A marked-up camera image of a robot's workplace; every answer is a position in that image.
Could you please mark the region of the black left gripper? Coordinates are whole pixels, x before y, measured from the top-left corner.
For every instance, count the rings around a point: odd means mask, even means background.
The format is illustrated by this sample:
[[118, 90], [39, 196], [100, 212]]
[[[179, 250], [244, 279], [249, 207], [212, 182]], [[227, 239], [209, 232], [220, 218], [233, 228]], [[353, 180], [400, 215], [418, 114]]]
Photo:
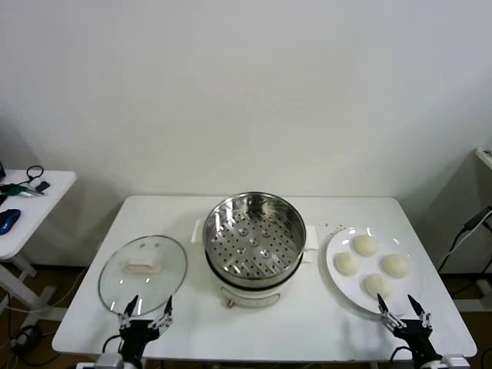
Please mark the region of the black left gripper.
[[148, 343], [157, 340], [160, 337], [159, 331], [166, 331], [173, 322], [172, 317], [172, 296], [167, 299], [163, 314], [151, 320], [132, 320], [135, 306], [138, 303], [139, 296], [134, 298], [126, 305], [122, 313], [118, 313], [118, 322], [120, 325], [119, 334], [122, 340], [122, 346], [119, 353], [125, 363], [134, 366], [142, 366], [142, 357], [145, 347]]

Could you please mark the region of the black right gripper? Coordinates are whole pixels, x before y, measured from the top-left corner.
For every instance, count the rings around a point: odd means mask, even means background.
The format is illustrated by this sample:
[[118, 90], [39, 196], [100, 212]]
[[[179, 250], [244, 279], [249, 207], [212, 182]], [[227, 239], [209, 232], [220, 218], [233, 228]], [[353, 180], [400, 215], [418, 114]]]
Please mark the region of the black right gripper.
[[410, 294], [407, 297], [415, 314], [419, 317], [419, 321], [402, 321], [389, 311], [382, 296], [377, 294], [382, 324], [389, 331], [393, 331], [396, 338], [407, 343], [412, 353], [413, 362], [439, 361], [442, 356], [434, 350], [429, 339], [432, 333], [431, 314], [427, 313]]

